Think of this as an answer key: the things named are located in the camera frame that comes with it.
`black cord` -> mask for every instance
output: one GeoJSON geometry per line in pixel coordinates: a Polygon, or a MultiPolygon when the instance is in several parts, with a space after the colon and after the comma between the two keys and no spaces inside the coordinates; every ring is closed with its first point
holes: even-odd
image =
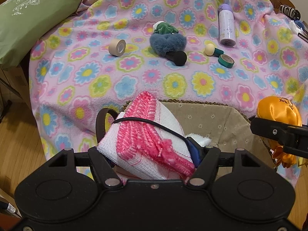
{"type": "Polygon", "coordinates": [[[125,121],[144,122],[144,123],[151,124],[151,125],[153,125],[157,128],[160,128],[160,129],[162,129],[162,130],[164,130],[168,133],[171,133],[172,135],[180,138],[181,140],[183,140],[185,142],[187,148],[189,149],[189,142],[184,136],[181,136],[177,132],[174,132],[173,130],[171,130],[171,129],[165,127],[165,126],[160,125],[157,122],[154,122],[154,121],[151,121],[151,120],[148,120],[148,119],[138,118],[138,117],[123,117],[123,118],[116,119],[113,123],[119,123],[119,122],[125,122],[125,121]]]}

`green tape roll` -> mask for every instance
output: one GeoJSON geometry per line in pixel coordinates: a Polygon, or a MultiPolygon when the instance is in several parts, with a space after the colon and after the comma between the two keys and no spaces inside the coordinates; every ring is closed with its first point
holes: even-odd
{"type": "Polygon", "coordinates": [[[220,55],[218,57],[218,62],[224,67],[229,68],[229,69],[232,68],[234,64],[234,60],[230,56],[227,56],[225,54],[220,55]]]}

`pink crochet trim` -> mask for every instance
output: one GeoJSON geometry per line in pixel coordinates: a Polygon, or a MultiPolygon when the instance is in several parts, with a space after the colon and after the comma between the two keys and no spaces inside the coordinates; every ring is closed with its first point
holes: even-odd
{"type": "MultiPolygon", "coordinates": [[[[139,117],[154,121],[157,103],[152,94],[143,91],[133,101],[124,117],[139,117]]],[[[116,152],[128,163],[137,153],[141,153],[176,171],[183,178],[191,176],[195,170],[193,163],[176,154],[170,139],[161,139],[153,125],[143,122],[121,122],[116,152]]]]}

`floral blanket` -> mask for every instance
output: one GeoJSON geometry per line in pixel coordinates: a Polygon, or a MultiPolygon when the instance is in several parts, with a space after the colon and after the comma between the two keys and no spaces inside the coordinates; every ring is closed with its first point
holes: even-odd
{"type": "MultiPolygon", "coordinates": [[[[82,152],[96,145],[98,111],[119,110],[144,90],[158,99],[225,103],[248,117],[261,98],[288,97],[306,123],[308,44],[292,34],[288,23],[269,0],[84,0],[77,16],[54,27],[31,52],[30,96],[46,158],[65,147],[82,152]],[[218,43],[221,3],[234,12],[233,48],[218,43]],[[151,49],[157,21],[187,37],[184,66],[151,49]],[[121,57],[108,53],[114,38],[127,43],[121,57]],[[231,56],[233,68],[205,56],[208,43],[231,56]]],[[[281,174],[294,184],[296,171],[281,174]]]]}

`thermos bottle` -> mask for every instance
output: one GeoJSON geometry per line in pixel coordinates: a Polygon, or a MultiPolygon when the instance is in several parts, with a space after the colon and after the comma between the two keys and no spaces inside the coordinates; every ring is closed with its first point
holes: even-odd
{"type": "Polygon", "coordinates": [[[218,7],[218,13],[220,44],[228,47],[235,46],[234,16],[232,8],[228,4],[221,4],[218,7]]]}

